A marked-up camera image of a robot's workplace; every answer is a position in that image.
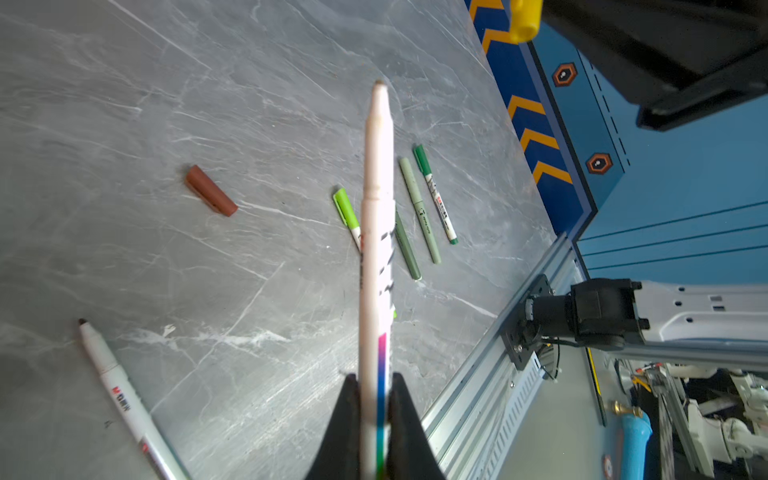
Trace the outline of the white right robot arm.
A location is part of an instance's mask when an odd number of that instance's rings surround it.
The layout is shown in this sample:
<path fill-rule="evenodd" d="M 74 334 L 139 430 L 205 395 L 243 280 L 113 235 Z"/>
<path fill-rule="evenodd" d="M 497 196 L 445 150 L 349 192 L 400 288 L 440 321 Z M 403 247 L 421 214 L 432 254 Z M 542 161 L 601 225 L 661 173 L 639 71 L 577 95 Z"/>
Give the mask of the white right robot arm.
<path fill-rule="evenodd" d="M 765 367 L 766 3 L 547 1 L 530 51 L 586 273 L 642 285 L 638 352 Z"/>

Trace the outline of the yellow pen cap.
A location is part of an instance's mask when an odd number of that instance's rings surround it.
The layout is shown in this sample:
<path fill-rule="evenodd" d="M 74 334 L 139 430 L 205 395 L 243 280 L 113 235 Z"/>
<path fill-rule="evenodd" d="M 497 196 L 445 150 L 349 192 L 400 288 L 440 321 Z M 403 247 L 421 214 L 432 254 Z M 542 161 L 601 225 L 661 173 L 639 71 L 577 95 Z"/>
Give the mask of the yellow pen cap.
<path fill-rule="evenodd" d="M 510 0 L 509 39 L 513 44 L 533 40 L 540 30 L 543 0 Z"/>

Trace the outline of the bright green pen cap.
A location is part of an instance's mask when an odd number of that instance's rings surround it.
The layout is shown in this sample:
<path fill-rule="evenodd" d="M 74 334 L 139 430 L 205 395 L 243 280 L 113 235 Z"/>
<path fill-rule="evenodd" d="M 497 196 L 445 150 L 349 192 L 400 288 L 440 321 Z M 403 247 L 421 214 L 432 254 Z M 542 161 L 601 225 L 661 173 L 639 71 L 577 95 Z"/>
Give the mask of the bright green pen cap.
<path fill-rule="evenodd" d="M 333 193 L 332 200 L 344 225 L 350 230 L 358 229 L 359 222 L 346 190 L 343 187 L 338 188 Z"/>

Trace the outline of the dark green pen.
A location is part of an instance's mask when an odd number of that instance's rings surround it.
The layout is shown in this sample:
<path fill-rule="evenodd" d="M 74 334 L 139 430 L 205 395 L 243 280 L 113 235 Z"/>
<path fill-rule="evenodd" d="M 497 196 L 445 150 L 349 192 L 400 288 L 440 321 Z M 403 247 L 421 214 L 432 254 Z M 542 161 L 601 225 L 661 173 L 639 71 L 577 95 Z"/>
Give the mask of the dark green pen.
<path fill-rule="evenodd" d="M 398 212 L 395 212 L 395 237 L 411 278 L 416 281 L 421 280 L 421 270 Z"/>

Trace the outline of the white pen light green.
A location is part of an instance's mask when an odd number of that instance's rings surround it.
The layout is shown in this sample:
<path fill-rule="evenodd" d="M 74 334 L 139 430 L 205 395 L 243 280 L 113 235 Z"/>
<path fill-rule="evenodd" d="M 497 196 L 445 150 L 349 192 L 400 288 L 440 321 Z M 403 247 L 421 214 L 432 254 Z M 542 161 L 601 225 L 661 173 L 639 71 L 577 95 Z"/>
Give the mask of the white pen light green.
<path fill-rule="evenodd" d="M 343 187 L 338 188 L 333 193 L 332 200 L 337 209 L 337 212 L 342 219 L 342 222 L 350 231 L 358 251 L 362 252 L 361 227 L 351 201 L 348 197 L 347 191 Z"/>

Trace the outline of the light green pen black tip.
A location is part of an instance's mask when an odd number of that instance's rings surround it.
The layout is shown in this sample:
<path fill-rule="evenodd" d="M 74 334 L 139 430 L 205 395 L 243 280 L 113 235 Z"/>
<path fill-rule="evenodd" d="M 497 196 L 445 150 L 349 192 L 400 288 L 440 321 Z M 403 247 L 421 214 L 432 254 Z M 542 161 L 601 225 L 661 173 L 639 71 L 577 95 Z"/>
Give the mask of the light green pen black tip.
<path fill-rule="evenodd" d="M 440 256 L 440 252 L 437 246 L 434 231 L 432 229 L 432 226 L 430 224 L 430 221 L 426 212 L 424 199 L 416 183 L 416 178 L 415 178 L 413 169 L 411 167 L 411 163 L 408 158 L 400 157 L 398 159 L 398 164 L 400 167 L 400 171 L 403 175 L 403 179 L 404 179 L 406 188 L 408 190 L 411 203 L 419 219 L 419 224 L 420 224 L 427 248 L 429 250 L 431 260 L 434 264 L 440 264 L 442 262 L 442 258 Z"/>

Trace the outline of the white pen green tip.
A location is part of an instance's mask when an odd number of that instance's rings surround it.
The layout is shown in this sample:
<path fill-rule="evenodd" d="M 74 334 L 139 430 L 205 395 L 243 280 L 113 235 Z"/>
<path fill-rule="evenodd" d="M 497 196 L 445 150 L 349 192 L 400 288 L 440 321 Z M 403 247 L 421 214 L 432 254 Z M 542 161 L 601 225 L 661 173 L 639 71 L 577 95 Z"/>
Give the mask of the white pen green tip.
<path fill-rule="evenodd" d="M 415 145 L 413 147 L 413 153 L 417 162 L 418 169 L 425 179 L 432 200 L 437 208 L 446 236 L 451 245 L 457 245 L 459 243 L 458 235 L 453 227 L 443 198 L 435 183 L 434 175 L 426 156 L 424 147 L 421 144 Z"/>

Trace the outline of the blue pipe brass fitting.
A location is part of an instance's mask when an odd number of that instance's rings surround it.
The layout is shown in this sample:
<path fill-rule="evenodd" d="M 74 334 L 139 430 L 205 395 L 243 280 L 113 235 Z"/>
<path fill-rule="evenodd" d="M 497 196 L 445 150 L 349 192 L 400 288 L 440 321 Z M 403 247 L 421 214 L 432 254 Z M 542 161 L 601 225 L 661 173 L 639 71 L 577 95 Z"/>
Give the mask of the blue pipe brass fitting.
<path fill-rule="evenodd" d="M 646 466 L 646 450 L 653 434 L 650 417 L 637 406 L 613 403 L 613 412 L 621 420 L 621 465 L 619 479 L 643 480 Z"/>

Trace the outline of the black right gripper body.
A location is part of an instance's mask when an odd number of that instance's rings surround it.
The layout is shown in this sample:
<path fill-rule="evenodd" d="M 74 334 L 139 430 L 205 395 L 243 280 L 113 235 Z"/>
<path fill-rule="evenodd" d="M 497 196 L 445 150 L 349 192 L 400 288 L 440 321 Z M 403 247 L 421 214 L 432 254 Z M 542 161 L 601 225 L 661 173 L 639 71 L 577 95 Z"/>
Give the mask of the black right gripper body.
<path fill-rule="evenodd" d="M 767 93 L 764 1 L 546 1 L 543 21 L 668 131 Z"/>

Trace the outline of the white pen brown tip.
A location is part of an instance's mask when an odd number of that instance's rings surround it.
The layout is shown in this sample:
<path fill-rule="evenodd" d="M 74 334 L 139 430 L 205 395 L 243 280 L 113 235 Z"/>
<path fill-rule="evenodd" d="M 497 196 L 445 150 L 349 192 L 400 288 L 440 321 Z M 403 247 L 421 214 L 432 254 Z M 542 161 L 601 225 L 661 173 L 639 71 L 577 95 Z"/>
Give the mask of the white pen brown tip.
<path fill-rule="evenodd" d="M 190 479 L 103 336 L 83 318 L 78 325 L 85 351 L 103 386 L 158 478 Z"/>

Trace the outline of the white pen yellow tip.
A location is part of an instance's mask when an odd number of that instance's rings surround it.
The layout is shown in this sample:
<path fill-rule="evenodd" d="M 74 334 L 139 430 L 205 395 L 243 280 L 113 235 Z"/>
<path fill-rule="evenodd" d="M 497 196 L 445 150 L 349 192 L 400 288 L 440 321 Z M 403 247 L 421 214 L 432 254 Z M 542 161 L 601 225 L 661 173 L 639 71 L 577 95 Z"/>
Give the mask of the white pen yellow tip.
<path fill-rule="evenodd" d="M 365 126 L 361 204 L 359 305 L 360 446 L 362 479 L 387 477 L 390 333 L 394 320 L 394 125 L 388 86 L 374 84 Z"/>

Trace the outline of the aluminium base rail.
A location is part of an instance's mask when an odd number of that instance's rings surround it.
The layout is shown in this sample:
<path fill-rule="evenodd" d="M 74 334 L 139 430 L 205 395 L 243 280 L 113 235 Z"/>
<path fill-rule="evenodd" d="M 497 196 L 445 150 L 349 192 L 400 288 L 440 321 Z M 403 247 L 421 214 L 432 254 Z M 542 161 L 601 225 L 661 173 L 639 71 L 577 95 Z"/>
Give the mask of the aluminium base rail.
<path fill-rule="evenodd" d="M 564 294 L 582 279 L 561 234 L 424 415 L 434 457 L 448 479 L 494 479 L 544 381 L 535 355 L 517 366 L 503 340 L 513 309 L 533 294 Z"/>

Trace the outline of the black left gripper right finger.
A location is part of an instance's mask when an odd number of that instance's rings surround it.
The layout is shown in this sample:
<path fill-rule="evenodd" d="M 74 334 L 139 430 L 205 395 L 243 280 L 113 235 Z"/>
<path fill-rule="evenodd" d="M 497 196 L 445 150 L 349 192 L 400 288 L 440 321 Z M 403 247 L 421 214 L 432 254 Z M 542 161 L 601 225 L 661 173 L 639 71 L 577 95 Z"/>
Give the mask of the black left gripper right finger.
<path fill-rule="evenodd" d="M 394 480 L 445 480 L 400 373 L 392 376 L 389 423 L 388 477 Z"/>

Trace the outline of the brown pen cap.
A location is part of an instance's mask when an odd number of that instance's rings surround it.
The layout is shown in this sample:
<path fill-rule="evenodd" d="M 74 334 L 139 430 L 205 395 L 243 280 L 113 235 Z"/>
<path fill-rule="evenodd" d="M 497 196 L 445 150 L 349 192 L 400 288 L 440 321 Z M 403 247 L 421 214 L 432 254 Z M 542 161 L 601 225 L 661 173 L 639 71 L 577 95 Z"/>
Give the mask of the brown pen cap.
<path fill-rule="evenodd" d="M 219 186 L 197 165 L 193 165 L 185 176 L 185 184 L 206 205 L 217 213 L 231 217 L 238 206 Z"/>

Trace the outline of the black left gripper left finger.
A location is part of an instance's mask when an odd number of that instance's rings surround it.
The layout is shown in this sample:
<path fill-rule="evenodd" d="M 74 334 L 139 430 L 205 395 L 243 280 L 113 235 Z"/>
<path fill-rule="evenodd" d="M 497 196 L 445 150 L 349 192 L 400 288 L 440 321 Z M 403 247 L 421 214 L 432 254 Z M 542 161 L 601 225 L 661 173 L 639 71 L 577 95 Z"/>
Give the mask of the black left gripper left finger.
<path fill-rule="evenodd" d="M 360 478 L 360 394 L 355 374 L 344 378 L 306 480 Z"/>

